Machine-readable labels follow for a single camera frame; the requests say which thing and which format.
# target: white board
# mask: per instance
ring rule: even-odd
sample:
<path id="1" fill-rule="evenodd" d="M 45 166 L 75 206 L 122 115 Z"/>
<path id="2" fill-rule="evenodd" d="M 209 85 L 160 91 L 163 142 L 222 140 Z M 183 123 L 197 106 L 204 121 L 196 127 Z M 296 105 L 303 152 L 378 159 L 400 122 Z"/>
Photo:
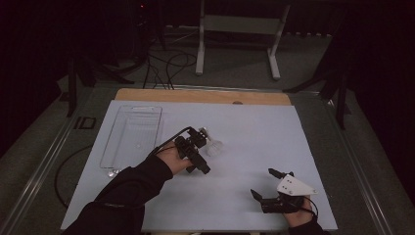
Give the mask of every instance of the white board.
<path id="1" fill-rule="evenodd" d="M 311 199 L 323 229 L 337 224 L 293 106 L 112 101 L 62 224 L 66 229 L 82 208 L 110 182 L 100 168 L 116 112 L 124 105 L 162 107 L 160 142 L 187 126 L 206 127 L 223 142 L 222 152 L 209 157 L 210 172 L 182 171 L 167 181 L 146 204 L 143 231 L 281 231 L 288 225 L 281 214 L 265 214 L 251 189 L 275 198 L 279 179 L 269 168 L 292 171 L 318 192 Z"/>

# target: hand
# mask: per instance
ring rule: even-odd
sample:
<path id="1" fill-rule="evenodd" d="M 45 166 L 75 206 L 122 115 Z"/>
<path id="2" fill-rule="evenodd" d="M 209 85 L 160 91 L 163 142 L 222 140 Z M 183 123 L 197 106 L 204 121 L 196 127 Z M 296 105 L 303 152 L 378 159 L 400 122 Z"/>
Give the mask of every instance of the hand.
<path id="1" fill-rule="evenodd" d="M 164 147 L 162 147 L 156 156 L 165 162 L 173 175 L 192 165 L 190 160 L 182 160 L 179 158 L 179 153 L 177 152 L 177 148 L 173 141 L 167 143 Z"/>
<path id="2" fill-rule="evenodd" d="M 311 210 L 311 204 L 308 200 L 310 196 L 306 196 L 307 199 L 304 199 L 304 203 L 302 204 L 302 207 L 304 209 Z M 312 220 L 312 214 L 307 211 L 299 210 L 297 212 L 292 213 L 283 213 L 283 216 L 287 219 L 287 222 L 290 227 L 297 227 L 300 225 L 303 225 L 305 223 L 308 223 Z"/>

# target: white metal frame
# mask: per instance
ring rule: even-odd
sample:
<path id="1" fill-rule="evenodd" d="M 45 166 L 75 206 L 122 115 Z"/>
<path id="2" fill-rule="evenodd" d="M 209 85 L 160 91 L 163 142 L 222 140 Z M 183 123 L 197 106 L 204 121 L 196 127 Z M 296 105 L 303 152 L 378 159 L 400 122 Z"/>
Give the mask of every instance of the white metal frame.
<path id="1" fill-rule="evenodd" d="M 264 18 L 245 18 L 205 15 L 205 0 L 201 0 L 201 18 L 199 27 L 199 49 L 196 62 L 196 75 L 204 73 L 205 62 L 205 30 L 229 31 L 229 32 L 248 32 L 275 35 L 274 44 L 268 48 L 268 59 L 271 67 L 272 78 L 278 80 L 281 78 L 278 70 L 275 53 L 281 39 L 285 22 L 290 11 L 290 5 L 285 6 L 284 12 L 279 19 Z"/>

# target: clear plastic tray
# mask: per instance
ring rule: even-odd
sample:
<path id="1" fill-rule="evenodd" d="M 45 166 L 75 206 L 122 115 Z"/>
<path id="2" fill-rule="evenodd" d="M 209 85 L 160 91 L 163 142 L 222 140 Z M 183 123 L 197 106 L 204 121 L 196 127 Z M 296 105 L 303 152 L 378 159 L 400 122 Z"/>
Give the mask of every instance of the clear plastic tray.
<path id="1" fill-rule="evenodd" d="M 101 159 L 110 177 L 128 166 L 140 164 L 156 147 L 161 107 L 121 106 Z"/>

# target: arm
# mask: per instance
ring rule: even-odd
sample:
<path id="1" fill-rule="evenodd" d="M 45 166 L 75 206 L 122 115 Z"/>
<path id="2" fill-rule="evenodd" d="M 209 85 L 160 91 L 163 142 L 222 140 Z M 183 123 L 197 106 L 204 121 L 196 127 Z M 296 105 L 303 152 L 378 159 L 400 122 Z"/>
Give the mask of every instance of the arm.
<path id="1" fill-rule="evenodd" d="M 157 156 L 120 172 L 64 234 L 139 234 L 144 205 L 159 194 L 166 180 L 190 165 L 178 157 L 174 143 L 167 144 Z"/>
<path id="2" fill-rule="evenodd" d="M 302 207 L 311 211 L 310 201 L 304 200 Z M 299 210 L 292 213 L 283 213 L 289 224 L 290 235 L 330 235 L 329 232 L 323 231 L 321 226 L 317 223 L 317 216 L 308 211 Z"/>

